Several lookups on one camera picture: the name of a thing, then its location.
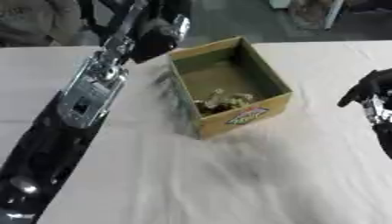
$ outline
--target white tablecloth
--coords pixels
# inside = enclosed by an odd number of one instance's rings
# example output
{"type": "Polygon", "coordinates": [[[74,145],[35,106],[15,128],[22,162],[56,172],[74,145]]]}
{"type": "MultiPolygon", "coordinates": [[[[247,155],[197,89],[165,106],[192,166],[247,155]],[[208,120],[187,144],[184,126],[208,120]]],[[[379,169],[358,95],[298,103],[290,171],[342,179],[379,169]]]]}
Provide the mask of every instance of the white tablecloth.
{"type": "MultiPolygon", "coordinates": [[[[359,105],[340,97],[392,67],[392,42],[255,45],[294,95],[286,111],[209,141],[173,134],[151,85],[166,58],[130,66],[128,86],[39,224],[392,222],[392,161],[359,105]]],[[[93,48],[0,50],[0,159],[93,48]]]]}

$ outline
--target gray floor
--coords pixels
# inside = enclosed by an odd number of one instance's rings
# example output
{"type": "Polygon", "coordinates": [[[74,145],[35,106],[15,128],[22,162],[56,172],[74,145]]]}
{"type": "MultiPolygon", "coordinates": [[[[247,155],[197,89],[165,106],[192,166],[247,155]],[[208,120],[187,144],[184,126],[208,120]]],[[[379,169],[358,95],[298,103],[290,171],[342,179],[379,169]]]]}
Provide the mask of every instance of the gray floor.
{"type": "MultiPolygon", "coordinates": [[[[108,11],[98,5],[102,22],[108,11]]],[[[296,27],[285,10],[267,0],[195,0],[192,29],[182,46],[196,46],[242,35],[251,42],[300,42],[392,39],[392,14],[354,15],[343,12],[330,31],[296,27]]]]}

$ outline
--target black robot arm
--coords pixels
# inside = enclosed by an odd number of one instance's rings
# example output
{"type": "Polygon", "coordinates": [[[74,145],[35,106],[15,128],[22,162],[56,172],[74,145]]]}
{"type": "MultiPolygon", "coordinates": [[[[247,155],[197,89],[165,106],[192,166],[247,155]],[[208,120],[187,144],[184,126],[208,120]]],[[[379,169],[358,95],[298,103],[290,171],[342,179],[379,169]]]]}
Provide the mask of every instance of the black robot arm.
{"type": "Polygon", "coordinates": [[[373,71],[352,87],[338,105],[355,101],[365,109],[380,145],[392,158],[392,69],[373,71]]]}
{"type": "MultiPolygon", "coordinates": [[[[123,64],[157,57],[182,40],[190,25],[190,2],[176,1],[135,1],[121,9],[123,14],[115,15],[112,24],[116,26],[100,28],[101,49],[53,97],[3,163],[1,224],[39,220],[82,159],[130,76],[123,64]]],[[[83,3],[91,6],[91,1],[83,3]]],[[[86,9],[82,16],[88,18],[91,11],[86,9]]],[[[95,25],[94,19],[88,19],[95,25]]]]}

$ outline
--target printed label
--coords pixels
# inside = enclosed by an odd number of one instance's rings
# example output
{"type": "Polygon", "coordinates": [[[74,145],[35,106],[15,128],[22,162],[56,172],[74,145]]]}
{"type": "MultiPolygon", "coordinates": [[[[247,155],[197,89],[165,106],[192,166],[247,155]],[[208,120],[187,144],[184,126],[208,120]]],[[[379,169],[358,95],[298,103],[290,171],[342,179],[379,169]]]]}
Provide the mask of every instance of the printed label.
{"type": "Polygon", "coordinates": [[[266,113],[267,111],[269,111],[269,109],[267,109],[267,108],[249,108],[249,109],[241,112],[235,118],[226,122],[226,124],[244,125],[244,124],[253,122],[260,115],[266,113]]]}

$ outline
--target cardboard box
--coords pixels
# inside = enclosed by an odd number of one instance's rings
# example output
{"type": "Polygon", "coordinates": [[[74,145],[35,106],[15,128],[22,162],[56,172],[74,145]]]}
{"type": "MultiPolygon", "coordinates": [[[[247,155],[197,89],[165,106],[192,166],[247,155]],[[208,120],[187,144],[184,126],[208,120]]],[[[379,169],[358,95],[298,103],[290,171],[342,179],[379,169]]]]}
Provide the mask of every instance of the cardboard box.
{"type": "Polygon", "coordinates": [[[230,38],[171,53],[174,87],[198,138],[208,138],[284,111],[291,97],[273,69],[244,38],[230,38]],[[195,100],[217,88],[226,95],[252,94],[255,102],[219,114],[202,116],[195,100]]]}

